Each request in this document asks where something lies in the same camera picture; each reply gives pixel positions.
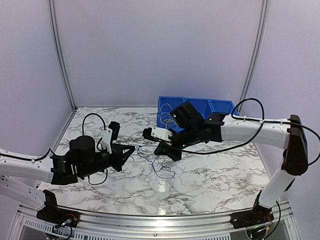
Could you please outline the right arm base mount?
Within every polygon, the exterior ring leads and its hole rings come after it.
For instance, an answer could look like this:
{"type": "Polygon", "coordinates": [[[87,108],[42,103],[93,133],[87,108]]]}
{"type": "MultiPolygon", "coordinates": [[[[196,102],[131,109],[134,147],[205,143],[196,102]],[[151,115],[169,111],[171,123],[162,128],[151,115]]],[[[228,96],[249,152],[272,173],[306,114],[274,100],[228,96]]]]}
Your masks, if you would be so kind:
{"type": "Polygon", "coordinates": [[[240,229],[269,223],[273,220],[274,215],[271,209],[251,209],[232,213],[229,223],[234,229],[240,229]]]}

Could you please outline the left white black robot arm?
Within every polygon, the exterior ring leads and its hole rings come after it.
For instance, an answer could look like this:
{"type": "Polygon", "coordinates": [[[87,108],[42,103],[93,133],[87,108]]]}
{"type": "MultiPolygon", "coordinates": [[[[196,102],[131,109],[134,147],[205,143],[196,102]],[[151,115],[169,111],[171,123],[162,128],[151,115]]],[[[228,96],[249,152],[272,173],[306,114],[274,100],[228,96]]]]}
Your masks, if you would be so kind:
{"type": "Polygon", "coordinates": [[[105,172],[108,168],[120,172],[134,151],[134,146],[112,142],[102,151],[96,151],[95,140],[84,135],[69,142],[69,151],[65,155],[53,154],[27,161],[2,154],[0,193],[33,210],[43,209],[44,215],[51,222],[58,223],[63,219],[63,211],[55,204],[49,203],[50,197],[54,197],[55,194],[32,188],[18,181],[17,177],[67,186],[97,172],[105,172]]]}

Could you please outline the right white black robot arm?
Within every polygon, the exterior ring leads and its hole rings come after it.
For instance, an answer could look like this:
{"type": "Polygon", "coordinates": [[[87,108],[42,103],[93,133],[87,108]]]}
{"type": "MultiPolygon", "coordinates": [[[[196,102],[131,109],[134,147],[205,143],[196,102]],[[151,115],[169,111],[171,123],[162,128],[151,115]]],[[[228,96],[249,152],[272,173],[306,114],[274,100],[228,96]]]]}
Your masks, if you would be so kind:
{"type": "Polygon", "coordinates": [[[308,169],[307,140],[297,115],[291,115],[289,119],[272,120],[213,112],[204,118],[188,101],[172,110],[170,115],[181,131],[154,126],[150,128],[150,138],[159,143],[155,155],[165,155],[173,161],[181,159],[185,148],[208,142],[258,143],[284,150],[280,167],[247,214],[252,224],[260,223],[277,198],[288,190],[297,176],[308,169]]]}

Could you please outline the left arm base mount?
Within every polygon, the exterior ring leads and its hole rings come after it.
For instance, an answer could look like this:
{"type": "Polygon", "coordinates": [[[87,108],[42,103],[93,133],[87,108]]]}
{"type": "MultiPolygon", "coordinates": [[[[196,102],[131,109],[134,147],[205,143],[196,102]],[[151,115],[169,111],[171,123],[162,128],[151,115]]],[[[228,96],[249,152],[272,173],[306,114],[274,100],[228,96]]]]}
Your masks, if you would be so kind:
{"type": "Polygon", "coordinates": [[[59,207],[45,206],[37,212],[36,217],[61,227],[65,225],[76,227],[79,222],[80,213],[59,207]]]}

